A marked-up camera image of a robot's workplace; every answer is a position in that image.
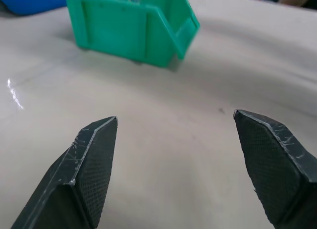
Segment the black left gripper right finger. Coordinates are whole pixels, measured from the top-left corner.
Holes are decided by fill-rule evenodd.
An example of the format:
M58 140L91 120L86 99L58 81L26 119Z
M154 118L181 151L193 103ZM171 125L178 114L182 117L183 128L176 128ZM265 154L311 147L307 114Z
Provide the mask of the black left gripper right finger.
M317 158L282 123L236 110L248 175L275 229L317 229Z

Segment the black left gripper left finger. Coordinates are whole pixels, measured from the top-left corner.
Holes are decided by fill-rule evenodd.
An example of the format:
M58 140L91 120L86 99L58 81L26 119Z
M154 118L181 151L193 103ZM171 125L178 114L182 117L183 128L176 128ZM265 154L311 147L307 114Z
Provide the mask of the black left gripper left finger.
M10 229L97 229L111 177L117 117L82 128Z

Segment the green plastic storage bin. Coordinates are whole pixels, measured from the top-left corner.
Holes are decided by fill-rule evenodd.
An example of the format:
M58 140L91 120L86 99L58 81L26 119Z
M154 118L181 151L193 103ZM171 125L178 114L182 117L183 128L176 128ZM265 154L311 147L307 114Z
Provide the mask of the green plastic storage bin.
M81 48L168 67L184 59L200 24L188 0L66 0Z

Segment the blue plastic container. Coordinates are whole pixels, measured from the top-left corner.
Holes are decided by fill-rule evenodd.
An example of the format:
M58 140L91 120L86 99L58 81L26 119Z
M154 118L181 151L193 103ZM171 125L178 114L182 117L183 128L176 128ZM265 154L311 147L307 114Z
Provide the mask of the blue plastic container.
M32 15L66 6L66 0L0 0L0 3L16 15Z

